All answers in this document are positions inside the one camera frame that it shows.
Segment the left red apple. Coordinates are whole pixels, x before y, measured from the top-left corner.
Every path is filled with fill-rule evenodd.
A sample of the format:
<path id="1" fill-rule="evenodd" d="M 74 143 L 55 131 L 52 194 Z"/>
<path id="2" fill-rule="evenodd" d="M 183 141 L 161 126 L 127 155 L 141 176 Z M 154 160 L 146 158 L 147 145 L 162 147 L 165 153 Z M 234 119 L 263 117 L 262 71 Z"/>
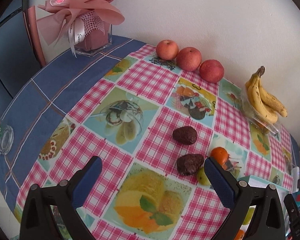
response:
<path id="1" fill-rule="evenodd" d="M 162 40 L 156 46 L 156 54 L 159 58 L 172 61 L 179 53 L 179 47 L 172 40 Z"/>

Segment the clear plastic fruit container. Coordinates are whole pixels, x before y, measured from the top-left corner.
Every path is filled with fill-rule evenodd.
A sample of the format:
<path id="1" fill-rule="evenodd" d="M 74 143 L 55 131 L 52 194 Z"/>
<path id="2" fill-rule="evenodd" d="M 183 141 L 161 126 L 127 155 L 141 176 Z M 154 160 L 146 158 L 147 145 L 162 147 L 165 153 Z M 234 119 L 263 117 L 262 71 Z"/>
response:
<path id="1" fill-rule="evenodd" d="M 279 120 L 275 124 L 271 124 L 254 109 L 254 107 L 250 104 L 248 100 L 247 90 L 245 88 L 242 88 L 240 98 L 241 112 L 251 123 L 256 125 L 263 133 L 277 135 L 279 132 L 282 131 L 283 127 Z"/>

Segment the green pear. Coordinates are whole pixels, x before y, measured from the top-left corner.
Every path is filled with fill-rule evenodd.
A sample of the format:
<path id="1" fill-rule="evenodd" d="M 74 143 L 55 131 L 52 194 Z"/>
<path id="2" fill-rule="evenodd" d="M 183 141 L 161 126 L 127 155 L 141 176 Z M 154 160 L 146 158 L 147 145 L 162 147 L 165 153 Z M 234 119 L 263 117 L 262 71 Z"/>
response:
<path id="1" fill-rule="evenodd" d="M 211 185 L 207 175 L 205 174 L 203 166 L 197 171 L 197 181 L 200 185 L 203 185 L 203 186 Z"/>
<path id="2" fill-rule="evenodd" d="M 255 207 L 252 206 L 252 207 L 249 207 L 248 211 L 247 211 L 247 214 L 245 215 L 245 218 L 243 220 L 243 223 L 242 225 L 248 225 L 253 217 L 253 214 L 254 214 L 254 211 L 255 211 Z"/>

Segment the pink chair back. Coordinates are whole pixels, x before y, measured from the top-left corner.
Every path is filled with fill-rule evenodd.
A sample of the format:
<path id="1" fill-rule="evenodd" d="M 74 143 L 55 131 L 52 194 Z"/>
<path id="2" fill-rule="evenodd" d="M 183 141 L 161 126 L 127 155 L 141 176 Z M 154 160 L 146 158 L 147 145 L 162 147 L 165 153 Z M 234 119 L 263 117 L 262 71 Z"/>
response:
<path id="1" fill-rule="evenodd" d="M 40 38 L 39 38 L 39 33 L 37 28 L 36 7 L 31 6 L 23 10 L 23 18 L 24 18 L 25 28 L 29 38 L 30 46 L 34 53 L 34 57 L 39 62 L 40 67 L 43 68 L 46 65 L 46 61 L 40 43 Z"/>

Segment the green pear on table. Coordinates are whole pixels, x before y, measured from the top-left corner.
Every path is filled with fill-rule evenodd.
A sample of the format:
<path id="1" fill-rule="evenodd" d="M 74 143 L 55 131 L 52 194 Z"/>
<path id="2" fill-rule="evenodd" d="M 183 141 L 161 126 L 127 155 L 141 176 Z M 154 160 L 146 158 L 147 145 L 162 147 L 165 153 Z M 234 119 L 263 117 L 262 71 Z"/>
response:
<path id="1" fill-rule="evenodd" d="M 211 185 L 207 175 L 205 174 L 203 166 L 197 171 L 197 181 L 200 185 L 203 185 L 203 186 Z"/>

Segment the white power strip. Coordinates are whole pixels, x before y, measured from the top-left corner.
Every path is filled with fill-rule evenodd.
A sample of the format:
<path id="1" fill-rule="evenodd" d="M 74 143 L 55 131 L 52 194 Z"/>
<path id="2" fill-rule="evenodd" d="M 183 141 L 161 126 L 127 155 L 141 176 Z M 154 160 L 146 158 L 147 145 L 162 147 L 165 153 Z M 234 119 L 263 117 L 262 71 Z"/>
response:
<path id="1" fill-rule="evenodd" d="M 298 188 L 298 180 L 300 178 L 300 168 L 298 166 L 292 169 L 293 189 Z"/>

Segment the white tray teal rim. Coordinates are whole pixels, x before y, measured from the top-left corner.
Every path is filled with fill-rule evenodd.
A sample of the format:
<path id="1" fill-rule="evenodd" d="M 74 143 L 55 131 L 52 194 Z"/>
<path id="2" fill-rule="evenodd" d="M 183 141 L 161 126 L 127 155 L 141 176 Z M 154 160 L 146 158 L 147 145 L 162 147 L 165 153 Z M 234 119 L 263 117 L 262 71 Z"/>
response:
<path id="1" fill-rule="evenodd" d="M 244 239 L 285 239 L 285 221 L 280 195 L 274 184 L 264 187 L 250 186 L 246 181 L 237 183 L 235 205 L 231 214 L 236 232 L 243 225 L 250 207 L 254 206 Z"/>

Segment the red apple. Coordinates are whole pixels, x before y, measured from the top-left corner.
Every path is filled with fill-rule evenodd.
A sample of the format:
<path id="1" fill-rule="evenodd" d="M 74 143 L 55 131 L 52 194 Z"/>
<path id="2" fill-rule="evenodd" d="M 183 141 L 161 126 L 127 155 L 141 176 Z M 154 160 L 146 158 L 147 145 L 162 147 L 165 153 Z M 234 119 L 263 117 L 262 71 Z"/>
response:
<path id="1" fill-rule="evenodd" d="M 209 83 L 218 83 L 224 76 L 224 67 L 217 60 L 206 60 L 199 68 L 200 77 Z"/>
<path id="2" fill-rule="evenodd" d="M 156 46 L 156 54 L 159 58 L 172 61 L 179 53 L 179 47 L 172 40 L 162 40 Z"/>
<path id="3" fill-rule="evenodd" d="M 194 47 L 186 47 L 176 57 L 177 66 L 187 72 L 195 71 L 202 62 L 201 52 Z"/>

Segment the blue plaid tablecloth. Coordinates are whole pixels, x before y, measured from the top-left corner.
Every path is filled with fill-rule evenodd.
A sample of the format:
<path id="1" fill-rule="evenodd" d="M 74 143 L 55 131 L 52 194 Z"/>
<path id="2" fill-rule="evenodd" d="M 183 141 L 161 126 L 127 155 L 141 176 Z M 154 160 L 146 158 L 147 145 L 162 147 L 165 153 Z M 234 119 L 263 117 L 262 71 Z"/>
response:
<path id="1" fill-rule="evenodd" d="M 122 58 L 145 43 L 113 36 L 112 44 L 94 57 L 74 57 L 67 50 L 23 86 L 3 113 L 13 128 L 14 141 L 7 155 L 0 156 L 0 191 L 13 211 L 21 185 L 40 150 L 72 110 L 87 113 L 114 87 L 103 77 Z"/>

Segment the middle red apple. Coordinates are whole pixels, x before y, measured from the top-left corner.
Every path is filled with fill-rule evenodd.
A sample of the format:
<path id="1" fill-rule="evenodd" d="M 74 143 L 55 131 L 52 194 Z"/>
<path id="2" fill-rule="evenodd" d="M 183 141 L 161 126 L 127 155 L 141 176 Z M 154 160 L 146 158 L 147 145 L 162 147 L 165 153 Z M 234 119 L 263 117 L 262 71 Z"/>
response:
<path id="1" fill-rule="evenodd" d="M 195 71 L 202 62 L 201 52 L 194 47 L 186 47 L 176 57 L 177 66 L 187 72 Z"/>

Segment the orange mandarin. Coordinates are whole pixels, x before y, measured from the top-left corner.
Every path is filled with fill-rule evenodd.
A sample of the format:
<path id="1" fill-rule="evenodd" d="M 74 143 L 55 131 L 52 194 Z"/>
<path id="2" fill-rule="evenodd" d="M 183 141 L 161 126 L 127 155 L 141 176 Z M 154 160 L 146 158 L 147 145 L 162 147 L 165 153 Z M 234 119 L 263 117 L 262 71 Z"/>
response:
<path id="1" fill-rule="evenodd" d="M 242 229 L 239 229 L 234 240 L 242 240 L 244 237 L 245 232 Z"/>
<path id="2" fill-rule="evenodd" d="M 217 161 L 224 170 L 227 169 L 226 162 L 229 159 L 229 154 L 226 149 L 222 147 L 215 147 L 211 150 L 210 157 L 215 159 L 215 161 Z"/>

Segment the right red apple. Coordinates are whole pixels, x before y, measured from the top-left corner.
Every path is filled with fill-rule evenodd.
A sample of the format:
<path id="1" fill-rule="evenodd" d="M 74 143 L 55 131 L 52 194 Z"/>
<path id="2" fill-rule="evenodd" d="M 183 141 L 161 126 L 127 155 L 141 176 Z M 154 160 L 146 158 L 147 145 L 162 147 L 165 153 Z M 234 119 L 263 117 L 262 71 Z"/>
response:
<path id="1" fill-rule="evenodd" d="M 224 76 L 224 67 L 217 60 L 206 60 L 199 68 L 200 77 L 209 83 L 218 83 Z"/>

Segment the pink flower bouquet box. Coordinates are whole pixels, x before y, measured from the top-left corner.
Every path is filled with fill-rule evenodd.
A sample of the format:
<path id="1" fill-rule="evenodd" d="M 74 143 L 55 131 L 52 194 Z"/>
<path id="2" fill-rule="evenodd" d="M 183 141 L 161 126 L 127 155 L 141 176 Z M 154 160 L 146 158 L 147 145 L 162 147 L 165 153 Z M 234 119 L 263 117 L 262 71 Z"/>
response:
<path id="1" fill-rule="evenodd" d="M 125 20 L 112 1 L 46 0 L 38 8 L 49 15 L 37 20 L 38 30 L 48 45 L 67 37 L 73 55 L 79 48 L 98 50 L 109 44 L 111 26 Z"/>

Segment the dark avocado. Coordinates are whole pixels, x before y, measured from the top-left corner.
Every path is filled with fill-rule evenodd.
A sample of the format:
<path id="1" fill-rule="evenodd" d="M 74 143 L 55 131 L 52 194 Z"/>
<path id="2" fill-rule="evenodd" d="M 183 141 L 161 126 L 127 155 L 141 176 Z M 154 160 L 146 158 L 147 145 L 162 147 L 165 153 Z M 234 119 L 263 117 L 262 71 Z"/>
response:
<path id="1" fill-rule="evenodd" d="M 204 163 L 201 154 L 186 154 L 177 159 L 177 171 L 182 176 L 195 174 Z"/>
<path id="2" fill-rule="evenodd" d="M 172 137 L 177 142 L 184 145 L 192 145 L 197 141 L 197 131 L 191 126 L 184 126 L 175 129 Z"/>

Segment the pink checkered fruit tablecloth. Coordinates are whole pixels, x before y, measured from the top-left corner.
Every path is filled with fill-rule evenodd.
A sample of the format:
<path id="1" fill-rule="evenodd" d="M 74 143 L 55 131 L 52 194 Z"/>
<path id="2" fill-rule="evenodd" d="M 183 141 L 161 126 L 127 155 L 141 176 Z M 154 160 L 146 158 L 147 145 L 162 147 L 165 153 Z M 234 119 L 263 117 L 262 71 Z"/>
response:
<path id="1" fill-rule="evenodd" d="M 21 218 L 32 184 L 69 179 L 93 155 L 103 170 L 77 211 L 96 239 L 209 239 L 228 214 L 211 186 L 182 176 L 177 159 L 227 150 L 227 171 L 256 186 L 268 180 L 292 189 L 292 142 L 285 128 L 263 133 L 242 114 L 241 89 L 226 79 L 207 83 L 196 72 L 159 59 L 145 45 L 104 77 L 114 84 L 87 113 L 72 109 L 30 169 L 17 196 Z M 197 141 L 173 139 L 191 126 Z"/>

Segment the yellow banana bunch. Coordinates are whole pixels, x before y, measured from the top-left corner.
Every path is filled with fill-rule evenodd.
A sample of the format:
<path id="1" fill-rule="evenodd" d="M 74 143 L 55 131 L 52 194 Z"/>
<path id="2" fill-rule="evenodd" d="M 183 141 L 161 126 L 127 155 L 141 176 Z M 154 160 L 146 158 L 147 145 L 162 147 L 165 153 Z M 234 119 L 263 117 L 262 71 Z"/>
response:
<path id="1" fill-rule="evenodd" d="M 253 73 L 245 83 L 248 100 L 259 116 L 270 124 L 275 124 L 278 114 L 286 118 L 288 111 L 283 103 L 273 94 L 268 93 L 261 84 L 261 76 L 265 72 L 265 67 L 261 66 Z"/>

